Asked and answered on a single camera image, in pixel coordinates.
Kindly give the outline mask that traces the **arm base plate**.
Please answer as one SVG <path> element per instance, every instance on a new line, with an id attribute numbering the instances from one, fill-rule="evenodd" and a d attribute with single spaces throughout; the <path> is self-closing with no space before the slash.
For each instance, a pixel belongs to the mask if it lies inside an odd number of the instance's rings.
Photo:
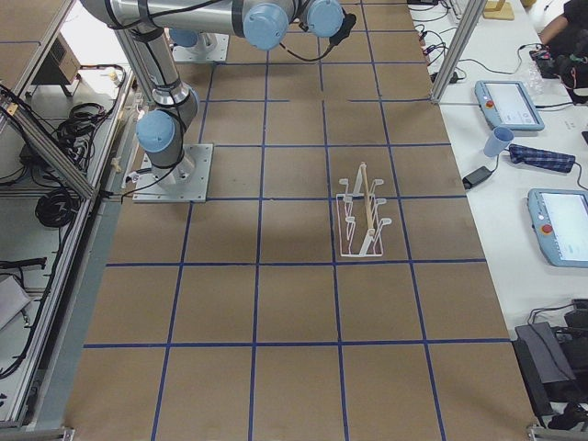
<path id="1" fill-rule="evenodd" d="M 163 169 L 142 174 L 138 178 L 140 188 L 132 194 L 137 203 L 205 202 L 208 192 L 209 172 L 214 146 L 206 144 L 185 144 L 184 158 L 166 178 Z"/>
<path id="2" fill-rule="evenodd" d="M 210 62 L 224 62 L 226 60 L 227 52 L 228 52 L 228 45 L 229 45 L 229 36 L 224 34 L 218 33 L 210 33 L 214 34 L 217 38 L 217 46 L 214 50 L 207 52 L 207 53 L 194 53 L 192 51 L 188 51 L 187 49 L 176 46 L 171 39 L 171 49 L 174 60 L 177 63 L 210 63 Z"/>

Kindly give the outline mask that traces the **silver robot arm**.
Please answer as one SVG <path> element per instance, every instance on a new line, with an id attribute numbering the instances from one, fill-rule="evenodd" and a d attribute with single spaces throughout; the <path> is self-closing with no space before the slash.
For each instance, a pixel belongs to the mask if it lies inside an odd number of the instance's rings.
<path id="1" fill-rule="evenodd" d="M 180 29 L 220 33 L 246 39 L 261 51 L 273 50 L 289 25 L 327 38 L 331 45 L 344 39 L 345 12 L 336 1 L 85 1 L 95 18 L 130 40 L 125 49 L 131 68 L 151 84 L 153 111 L 136 127 L 156 183 L 170 187 L 192 174 L 184 135 L 198 112 L 198 95 L 184 83 L 165 33 Z"/>
<path id="2" fill-rule="evenodd" d="M 169 35 L 176 46 L 183 47 L 194 53 L 207 53 L 217 46 L 216 36 L 206 32 L 170 28 Z"/>

